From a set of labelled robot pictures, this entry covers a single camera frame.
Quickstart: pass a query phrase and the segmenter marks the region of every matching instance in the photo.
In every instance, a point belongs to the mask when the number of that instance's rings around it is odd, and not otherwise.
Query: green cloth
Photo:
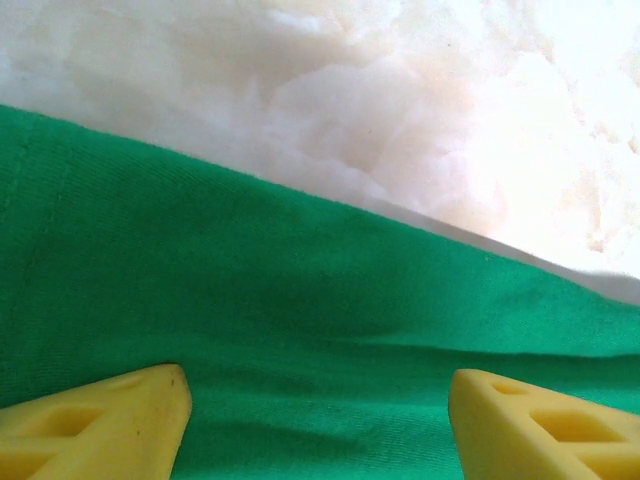
[[[184,480],[460,479],[457,368],[640,413],[638,308],[31,113],[0,142],[0,406],[178,362]]]

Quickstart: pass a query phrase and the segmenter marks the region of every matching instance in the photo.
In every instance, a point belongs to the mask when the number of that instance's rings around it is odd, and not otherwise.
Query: white marble surface
[[[640,278],[637,0],[0,0],[0,102]]]

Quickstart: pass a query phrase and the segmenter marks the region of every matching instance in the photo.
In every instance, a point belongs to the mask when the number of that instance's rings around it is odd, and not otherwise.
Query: yellow plastic piece
[[[0,410],[1,480],[166,480],[191,415],[177,365]]]
[[[640,416],[458,370],[449,418],[466,480],[639,480]]]

